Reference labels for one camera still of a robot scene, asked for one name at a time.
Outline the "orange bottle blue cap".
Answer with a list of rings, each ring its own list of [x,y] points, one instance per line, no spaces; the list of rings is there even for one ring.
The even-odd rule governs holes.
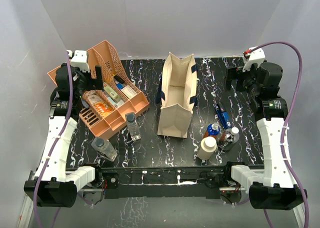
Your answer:
[[[208,127],[203,135],[203,138],[213,137],[213,138],[215,138],[216,141],[218,141],[220,136],[221,136],[220,126],[217,122],[214,122],[214,123],[208,125]]]

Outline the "beige canvas tote bag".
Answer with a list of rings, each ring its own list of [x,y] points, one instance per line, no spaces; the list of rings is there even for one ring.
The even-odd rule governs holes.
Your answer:
[[[171,52],[164,62],[156,103],[160,104],[157,134],[186,139],[197,103],[198,67],[193,54],[178,58]]]

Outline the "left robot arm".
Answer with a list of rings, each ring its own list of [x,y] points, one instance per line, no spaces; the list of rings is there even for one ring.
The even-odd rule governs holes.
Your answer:
[[[102,68],[97,65],[94,71],[95,78],[91,71],[81,71],[66,63],[56,70],[45,148],[34,178],[23,187],[37,207],[70,208],[82,188],[88,184],[97,188],[103,183],[104,176],[95,164],[66,173],[71,140],[83,109],[82,96],[87,91],[103,88]]]

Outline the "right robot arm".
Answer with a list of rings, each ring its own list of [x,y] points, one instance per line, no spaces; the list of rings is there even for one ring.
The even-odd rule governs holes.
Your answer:
[[[224,88],[230,90],[236,81],[236,91],[247,92],[254,113],[263,150],[264,173],[258,174],[243,162],[227,162],[223,182],[233,187],[240,184],[249,195],[255,209],[289,211],[303,202],[306,191],[299,189],[290,173],[288,140],[285,119],[288,117],[287,102],[278,95],[283,75],[281,66],[271,62],[253,64],[249,71],[241,67],[228,67]]]

